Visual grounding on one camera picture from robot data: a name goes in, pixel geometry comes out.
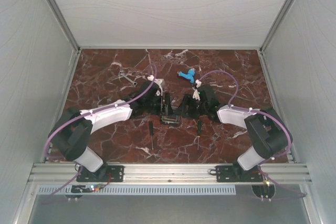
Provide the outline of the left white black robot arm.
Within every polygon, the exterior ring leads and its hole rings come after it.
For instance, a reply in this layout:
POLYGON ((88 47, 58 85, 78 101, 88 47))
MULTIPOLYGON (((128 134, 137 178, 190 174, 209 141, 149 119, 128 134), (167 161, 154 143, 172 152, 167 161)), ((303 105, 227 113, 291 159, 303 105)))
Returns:
POLYGON ((83 166, 96 181, 107 177, 103 159, 89 147, 91 134, 108 125, 137 118, 143 113, 160 114, 163 79, 150 76, 140 90, 112 104, 91 110, 67 109, 48 135, 47 144, 58 148, 67 161, 83 166))

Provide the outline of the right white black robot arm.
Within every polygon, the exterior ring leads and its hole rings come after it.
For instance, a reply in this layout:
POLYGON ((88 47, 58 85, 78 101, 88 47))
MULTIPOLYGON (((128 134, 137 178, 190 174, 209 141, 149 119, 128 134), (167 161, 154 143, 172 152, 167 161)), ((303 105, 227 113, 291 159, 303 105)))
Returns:
POLYGON ((291 133, 272 107, 261 110, 220 103, 207 84, 195 89, 192 95, 185 94, 175 113, 190 119, 205 115, 213 122, 247 130, 251 147, 237 158, 232 168, 233 177, 240 181, 249 177, 255 166, 281 156, 281 151, 286 154, 292 145, 291 133))

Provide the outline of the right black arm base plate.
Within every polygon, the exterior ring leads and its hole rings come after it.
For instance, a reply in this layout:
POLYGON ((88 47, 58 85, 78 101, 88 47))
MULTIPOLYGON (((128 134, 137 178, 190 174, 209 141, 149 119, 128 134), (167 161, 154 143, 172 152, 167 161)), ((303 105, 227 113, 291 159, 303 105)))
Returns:
POLYGON ((219 183, 261 183, 264 181, 263 175, 259 173, 257 167, 243 170, 235 165, 218 165, 209 169, 208 173, 215 176, 219 183))

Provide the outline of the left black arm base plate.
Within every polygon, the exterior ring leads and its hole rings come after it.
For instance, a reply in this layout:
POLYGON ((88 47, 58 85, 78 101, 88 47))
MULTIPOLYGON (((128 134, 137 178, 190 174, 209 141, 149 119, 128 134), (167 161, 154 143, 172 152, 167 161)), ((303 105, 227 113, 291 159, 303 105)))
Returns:
POLYGON ((92 183, 120 183, 123 182, 124 166, 122 165, 103 165, 96 172, 92 173, 86 168, 83 168, 80 175, 77 176, 77 182, 92 182, 92 183))

